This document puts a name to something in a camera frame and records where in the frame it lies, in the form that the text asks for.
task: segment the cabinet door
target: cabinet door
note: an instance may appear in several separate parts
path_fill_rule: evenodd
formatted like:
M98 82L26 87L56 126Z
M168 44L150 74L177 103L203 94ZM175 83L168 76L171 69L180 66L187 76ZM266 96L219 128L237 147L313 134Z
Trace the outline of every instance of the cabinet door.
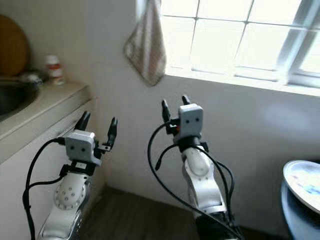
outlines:
M93 112L92 101L82 105L67 117L50 127L41 136L30 142L0 165L0 239L29 240L27 217L22 204L26 176L30 163L38 149L47 140L72 131L83 112ZM88 124L88 131L95 131L94 116ZM64 146L51 143L38 158L32 172L31 183L56 179L63 164L70 164ZM35 186L30 191L31 214L38 234L53 205L53 193L58 183ZM94 174L90 202L104 186L102 169L97 167Z

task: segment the floor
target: floor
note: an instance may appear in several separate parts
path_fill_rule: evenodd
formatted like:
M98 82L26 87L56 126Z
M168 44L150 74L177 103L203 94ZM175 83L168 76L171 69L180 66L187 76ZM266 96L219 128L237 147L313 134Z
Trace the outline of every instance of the floor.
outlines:
M246 240L278 240L242 229ZM191 212L106 188L80 229L80 240L199 240Z

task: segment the sink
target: sink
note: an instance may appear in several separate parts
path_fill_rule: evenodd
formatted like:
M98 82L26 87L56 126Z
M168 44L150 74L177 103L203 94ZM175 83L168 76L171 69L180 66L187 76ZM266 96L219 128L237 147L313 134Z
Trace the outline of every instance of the sink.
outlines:
M21 111L38 95L38 87L32 83L0 80L0 122Z

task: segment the bottle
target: bottle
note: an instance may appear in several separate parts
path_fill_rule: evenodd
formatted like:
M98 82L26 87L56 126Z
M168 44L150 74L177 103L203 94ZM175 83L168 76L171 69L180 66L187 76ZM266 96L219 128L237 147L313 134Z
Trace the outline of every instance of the bottle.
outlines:
M55 85L62 85L66 83L65 76L59 59L56 55L46 56L46 68L50 79L53 79Z

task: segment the wooden cutting board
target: wooden cutting board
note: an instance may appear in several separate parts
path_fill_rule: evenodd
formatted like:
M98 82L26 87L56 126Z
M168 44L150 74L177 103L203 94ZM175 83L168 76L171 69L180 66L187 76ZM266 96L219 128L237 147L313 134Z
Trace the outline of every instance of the wooden cutting board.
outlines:
M29 44L21 28L9 17L0 15L0 75L21 73L29 60Z

